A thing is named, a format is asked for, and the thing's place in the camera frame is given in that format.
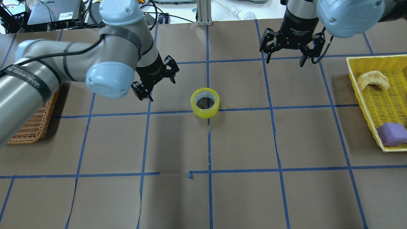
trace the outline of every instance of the light blue cap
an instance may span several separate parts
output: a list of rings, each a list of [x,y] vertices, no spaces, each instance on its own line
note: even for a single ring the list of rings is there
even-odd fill
[[[86,86],[98,95],[117,99],[127,95],[134,79],[134,70],[120,62],[102,62],[86,73]]]
[[[348,38],[374,26],[385,10],[384,0],[319,0],[317,14],[334,37]]]
[[[15,51],[14,61],[17,62],[21,58],[23,58],[25,51],[27,48],[34,42],[46,40],[46,39],[37,39],[37,40],[26,40],[18,44],[17,50]]]
[[[144,13],[136,0],[104,0],[99,6],[104,23],[125,26],[143,19]]]

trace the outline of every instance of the white tube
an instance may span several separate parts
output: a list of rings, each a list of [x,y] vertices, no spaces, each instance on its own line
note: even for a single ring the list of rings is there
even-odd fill
[[[232,9],[227,7],[226,5],[224,5],[223,3],[221,3],[218,0],[214,0],[219,6],[221,6],[222,8],[224,8],[225,10],[231,12],[233,15],[235,15],[236,18],[239,18],[240,20],[252,20],[252,19],[256,19],[256,15],[252,12],[246,12],[246,11],[242,11],[240,9]]]

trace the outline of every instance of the brown wicker basket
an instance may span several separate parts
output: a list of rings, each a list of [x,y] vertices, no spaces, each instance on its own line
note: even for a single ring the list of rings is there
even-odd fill
[[[34,143],[45,137],[58,94],[59,90],[55,92],[50,100],[14,135],[9,141],[9,144]]]

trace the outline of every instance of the plastic basket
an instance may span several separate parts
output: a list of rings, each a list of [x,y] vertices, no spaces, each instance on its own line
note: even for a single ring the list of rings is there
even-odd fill
[[[386,122],[400,123],[407,128],[407,55],[348,57],[346,61],[356,98],[377,145],[383,152],[407,151],[407,144],[383,146],[376,131]],[[374,85],[359,90],[359,76],[373,70],[382,72],[389,79],[387,91]]]
[[[45,137],[52,112],[57,102],[59,90],[42,106],[37,113],[14,135],[9,144],[34,143]]]

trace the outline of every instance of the yellow tape roll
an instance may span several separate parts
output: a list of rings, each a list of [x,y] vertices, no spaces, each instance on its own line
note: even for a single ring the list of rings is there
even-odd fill
[[[208,109],[201,109],[197,106],[197,102],[202,98],[210,98],[214,104]],[[202,119],[212,118],[219,110],[219,95],[210,88],[201,88],[196,90],[191,96],[192,111],[196,116]]]

